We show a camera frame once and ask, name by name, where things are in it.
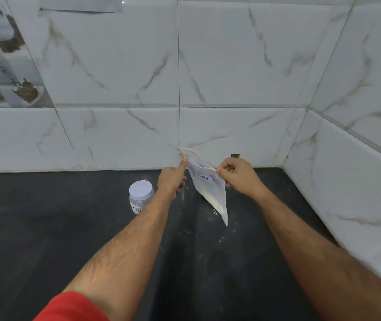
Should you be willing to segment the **person's right forearm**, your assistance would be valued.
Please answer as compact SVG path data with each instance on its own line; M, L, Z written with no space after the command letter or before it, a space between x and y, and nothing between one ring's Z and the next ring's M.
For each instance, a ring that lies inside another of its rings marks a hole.
M381 278L299 218L261 182L252 198L305 295L325 321L381 321Z

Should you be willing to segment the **person's right hand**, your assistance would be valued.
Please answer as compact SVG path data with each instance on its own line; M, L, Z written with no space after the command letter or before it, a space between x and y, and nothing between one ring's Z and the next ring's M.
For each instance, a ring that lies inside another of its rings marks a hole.
M236 157L228 157L226 159L241 159ZM247 195L252 199L256 199L258 194L263 191L264 185L255 170L249 162L241 159L240 167L238 168L238 180L236 186L233 187L236 191Z

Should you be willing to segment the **person's left hand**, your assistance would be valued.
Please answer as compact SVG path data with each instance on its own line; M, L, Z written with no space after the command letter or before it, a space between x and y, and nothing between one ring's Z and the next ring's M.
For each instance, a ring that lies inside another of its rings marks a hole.
M157 183L157 191L172 200L185 186L185 175L188 158L183 157L177 167L166 167L161 170Z

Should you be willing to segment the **clear jar with white lid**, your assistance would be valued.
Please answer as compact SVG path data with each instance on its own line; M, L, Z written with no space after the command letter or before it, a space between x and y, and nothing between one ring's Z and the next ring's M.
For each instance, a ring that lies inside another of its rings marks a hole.
M129 201L134 214L139 214L155 191L150 181L139 180L129 187Z

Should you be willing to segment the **decorative spice picture tile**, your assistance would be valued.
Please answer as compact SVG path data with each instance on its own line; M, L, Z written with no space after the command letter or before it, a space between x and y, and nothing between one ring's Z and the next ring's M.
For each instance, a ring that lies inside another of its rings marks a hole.
M53 108L6 0L0 0L0 108Z

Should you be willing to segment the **clear zip bag of powder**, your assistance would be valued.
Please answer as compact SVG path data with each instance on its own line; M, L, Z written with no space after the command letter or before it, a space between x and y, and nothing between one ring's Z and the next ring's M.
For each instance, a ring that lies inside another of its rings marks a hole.
M187 167L195 189L220 214L225 226L228 226L226 181L197 152L183 147L177 147L177 151L181 158L188 159Z

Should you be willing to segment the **red sleeve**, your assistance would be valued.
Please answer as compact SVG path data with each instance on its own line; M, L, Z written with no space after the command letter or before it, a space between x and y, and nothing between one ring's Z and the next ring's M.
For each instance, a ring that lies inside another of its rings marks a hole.
M33 321L110 321L84 295L68 291L52 298Z

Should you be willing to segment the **person's left forearm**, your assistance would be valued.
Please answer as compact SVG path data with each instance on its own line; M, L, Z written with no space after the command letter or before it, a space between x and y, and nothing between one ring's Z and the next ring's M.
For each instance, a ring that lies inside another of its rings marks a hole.
M94 254L64 292L83 295L111 321L131 321L150 279L176 192L158 189L143 210Z

